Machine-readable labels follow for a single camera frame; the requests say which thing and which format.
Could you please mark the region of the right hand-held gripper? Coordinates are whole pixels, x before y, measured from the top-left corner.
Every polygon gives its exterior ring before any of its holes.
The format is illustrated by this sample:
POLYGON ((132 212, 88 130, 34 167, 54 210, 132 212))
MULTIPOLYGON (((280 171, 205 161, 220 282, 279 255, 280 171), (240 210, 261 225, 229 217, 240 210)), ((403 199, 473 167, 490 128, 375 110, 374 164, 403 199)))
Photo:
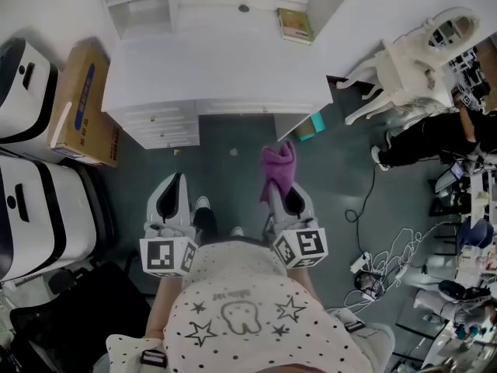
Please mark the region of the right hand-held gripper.
POLYGON ((293 183, 283 201, 275 183, 269 185, 270 216, 265 224, 265 239, 288 270, 314 267, 328 255, 325 229, 319 226, 309 194, 298 183, 293 183), (303 220, 283 221, 285 213, 303 220))

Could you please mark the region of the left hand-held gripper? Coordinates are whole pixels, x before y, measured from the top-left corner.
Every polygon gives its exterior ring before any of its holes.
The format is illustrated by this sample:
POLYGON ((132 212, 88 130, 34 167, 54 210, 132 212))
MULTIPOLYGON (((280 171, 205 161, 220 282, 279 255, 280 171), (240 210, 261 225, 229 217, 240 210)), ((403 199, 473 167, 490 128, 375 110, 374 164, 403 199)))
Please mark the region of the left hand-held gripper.
POLYGON ((198 246, 183 173, 173 173, 157 186, 148 199, 147 215, 139 240, 143 271, 156 277, 186 276, 198 246))

